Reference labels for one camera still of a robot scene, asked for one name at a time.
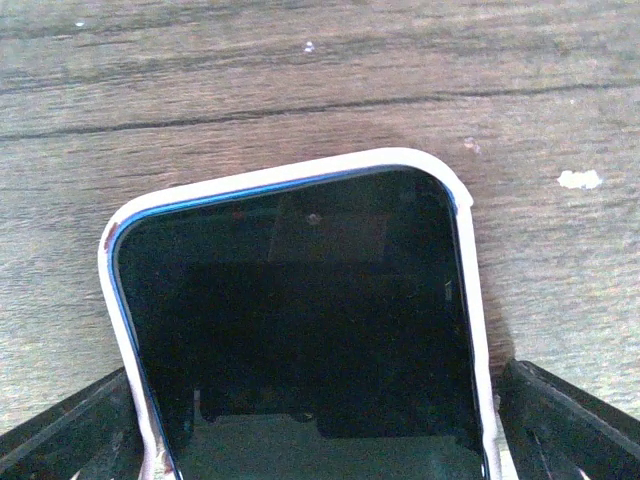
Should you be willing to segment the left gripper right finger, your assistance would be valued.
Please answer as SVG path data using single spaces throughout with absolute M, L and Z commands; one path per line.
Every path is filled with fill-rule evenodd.
M 509 361 L 498 393 L 519 478 L 639 477 L 637 419 L 529 361 Z

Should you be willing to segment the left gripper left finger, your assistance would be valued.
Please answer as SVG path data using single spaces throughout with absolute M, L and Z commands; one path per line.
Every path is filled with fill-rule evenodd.
M 1 436 L 3 479 L 136 479 L 144 455 L 120 368 Z

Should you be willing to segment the phone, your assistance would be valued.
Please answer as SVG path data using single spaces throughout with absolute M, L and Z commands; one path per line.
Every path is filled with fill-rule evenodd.
M 387 147 L 137 197 L 97 253 L 143 479 L 498 479 L 471 215 Z

